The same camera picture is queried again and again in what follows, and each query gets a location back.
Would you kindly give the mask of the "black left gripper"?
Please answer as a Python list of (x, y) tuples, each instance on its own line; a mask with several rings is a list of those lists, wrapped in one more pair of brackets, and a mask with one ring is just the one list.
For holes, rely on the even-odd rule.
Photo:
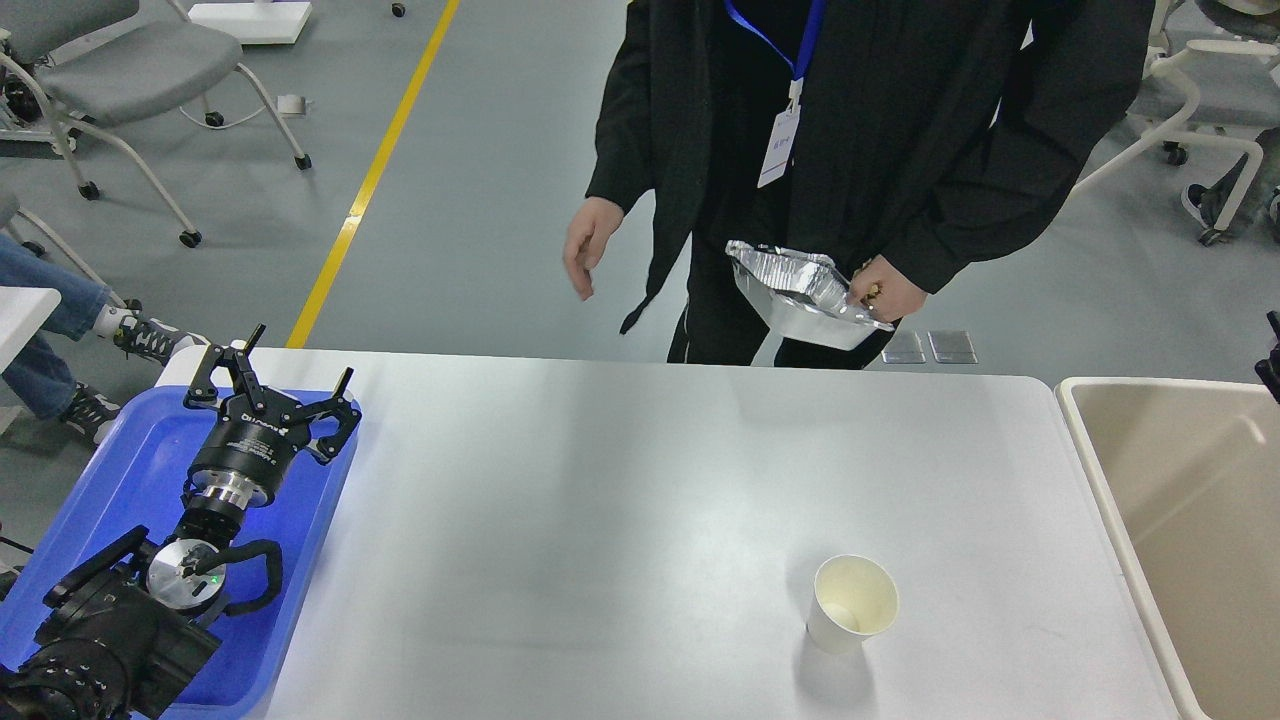
[[(316, 464), (328, 465), (344, 450), (364, 418), (348, 393), (355, 375), (351, 366), (343, 370), (332, 393), (316, 402), (303, 405), (291, 395), (265, 392), (250, 361), (265, 329), (257, 324), (242, 348), (205, 347), (183, 405), (211, 409), (218, 419), (187, 471), (187, 506), (204, 498), (238, 509), (274, 503), (301, 450)], [(221, 402), (212, 380), (216, 369), (230, 378), (233, 396)]]

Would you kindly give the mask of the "person right hand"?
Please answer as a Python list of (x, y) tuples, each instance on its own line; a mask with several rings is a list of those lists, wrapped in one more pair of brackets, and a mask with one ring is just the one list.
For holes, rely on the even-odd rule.
[(600, 264), (611, 237), (625, 220), (625, 210), (608, 199), (588, 197), (571, 219), (562, 263), (580, 301), (594, 295), (593, 272)]

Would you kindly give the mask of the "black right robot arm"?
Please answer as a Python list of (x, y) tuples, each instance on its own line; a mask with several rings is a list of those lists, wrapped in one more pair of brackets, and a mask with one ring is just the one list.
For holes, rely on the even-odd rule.
[(1280, 402), (1280, 319), (1279, 311), (1268, 311), (1266, 314), (1270, 328), (1274, 333), (1274, 345), (1268, 354), (1254, 364), (1254, 373), (1271, 393), (1274, 400)]

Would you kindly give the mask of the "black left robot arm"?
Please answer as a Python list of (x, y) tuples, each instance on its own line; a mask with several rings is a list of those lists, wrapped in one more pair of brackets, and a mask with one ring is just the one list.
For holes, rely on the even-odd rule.
[(3, 601), (5, 719), (239, 719), (285, 656), (364, 414), (212, 345), (122, 410)]

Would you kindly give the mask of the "person left hand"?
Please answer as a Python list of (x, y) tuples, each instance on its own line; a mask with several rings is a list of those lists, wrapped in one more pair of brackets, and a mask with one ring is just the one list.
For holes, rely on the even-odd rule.
[(847, 301), (861, 305), (878, 322), (896, 323), (920, 311), (929, 293), (881, 255), (868, 260), (851, 278)]

